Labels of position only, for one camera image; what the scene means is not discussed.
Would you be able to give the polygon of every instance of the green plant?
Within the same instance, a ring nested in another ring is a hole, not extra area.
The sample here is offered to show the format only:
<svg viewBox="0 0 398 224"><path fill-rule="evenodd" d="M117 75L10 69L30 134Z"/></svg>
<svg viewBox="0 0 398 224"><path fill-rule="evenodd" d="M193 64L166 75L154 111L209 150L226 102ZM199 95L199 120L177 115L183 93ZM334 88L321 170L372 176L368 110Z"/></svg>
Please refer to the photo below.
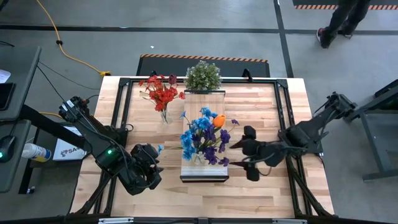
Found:
<svg viewBox="0 0 398 224"><path fill-rule="evenodd" d="M221 87L220 69L214 64L199 61L192 68L187 69L188 90L217 90Z"/></svg>

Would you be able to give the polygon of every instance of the computer mouse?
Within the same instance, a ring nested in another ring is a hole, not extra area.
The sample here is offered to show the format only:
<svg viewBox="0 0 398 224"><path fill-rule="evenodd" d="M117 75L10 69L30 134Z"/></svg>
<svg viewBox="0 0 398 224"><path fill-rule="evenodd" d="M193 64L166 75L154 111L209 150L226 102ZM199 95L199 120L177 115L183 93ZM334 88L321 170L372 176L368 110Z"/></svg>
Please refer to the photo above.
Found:
<svg viewBox="0 0 398 224"><path fill-rule="evenodd" d="M15 136L4 136L0 139L0 162L8 162L14 154Z"/></svg>

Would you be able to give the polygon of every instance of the white bottle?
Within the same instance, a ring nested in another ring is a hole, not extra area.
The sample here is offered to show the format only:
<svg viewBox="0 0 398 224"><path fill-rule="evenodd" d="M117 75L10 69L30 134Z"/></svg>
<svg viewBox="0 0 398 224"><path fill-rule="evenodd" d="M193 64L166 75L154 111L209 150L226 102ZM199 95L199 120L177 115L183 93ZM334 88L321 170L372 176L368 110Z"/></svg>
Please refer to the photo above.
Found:
<svg viewBox="0 0 398 224"><path fill-rule="evenodd" d="M51 158L51 151L32 143L26 143L22 157L37 162L47 162Z"/></svg>

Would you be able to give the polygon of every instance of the sneaker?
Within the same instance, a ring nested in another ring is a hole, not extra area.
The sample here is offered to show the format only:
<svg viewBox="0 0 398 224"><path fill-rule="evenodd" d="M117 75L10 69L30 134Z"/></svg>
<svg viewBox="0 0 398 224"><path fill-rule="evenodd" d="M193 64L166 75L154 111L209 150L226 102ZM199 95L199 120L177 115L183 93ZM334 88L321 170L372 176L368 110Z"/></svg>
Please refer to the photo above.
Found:
<svg viewBox="0 0 398 224"><path fill-rule="evenodd" d="M336 36L335 35L325 35L324 31L325 31L324 28L319 28L316 36L317 36L319 43L321 43L321 46L324 49L327 49L327 48L329 48L329 46L333 42L333 40L336 38Z"/></svg>
<svg viewBox="0 0 398 224"><path fill-rule="evenodd" d="M346 34L346 33L344 33L343 30L337 31L337 34L343 35L344 37L347 37L347 38L349 38L349 39L353 37L353 34Z"/></svg>
<svg viewBox="0 0 398 224"><path fill-rule="evenodd" d="M340 30L337 31L337 34L343 35L350 39L353 36L353 32L354 32L355 28L356 28L356 26L349 25L348 22L345 21L343 23L343 25L341 26Z"/></svg>

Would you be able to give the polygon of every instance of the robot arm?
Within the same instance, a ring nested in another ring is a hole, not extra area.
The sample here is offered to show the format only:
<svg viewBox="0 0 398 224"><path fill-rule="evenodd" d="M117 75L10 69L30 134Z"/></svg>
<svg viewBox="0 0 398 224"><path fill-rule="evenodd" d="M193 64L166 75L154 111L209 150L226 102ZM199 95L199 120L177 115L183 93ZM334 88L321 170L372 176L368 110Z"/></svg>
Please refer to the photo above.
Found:
<svg viewBox="0 0 398 224"><path fill-rule="evenodd" d="M108 177L117 176L129 194L139 194L145 188L155 189L162 180L159 173L163 170L157 167L157 151L150 144L136 144L130 154L127 153L121 145L126 143L127 130L103 126L89 114L88 103L74 96L64 102L59 111L86 139L85 150L93 155Z"/></svg>
<svg viewBox="0 0 398 224"><path fill-rule="evenodd" d="M323 105L325 109L309 121L302 121L285 130L280 130L278 137L280 141L261 142L256 140L256 130L251 126L244 127L244 135L231 148L242 148L247 156L241 162L231 162L246 170L246 176L251 181L259 180L257 162L265 162L268 166L275 167L288 155L301 156L306 153L322 153L320 140L327 133L324 133L325 126L334 119L348 116L355 109L356 105L350 102L345 95L333 92L327 97Z"/></svg>

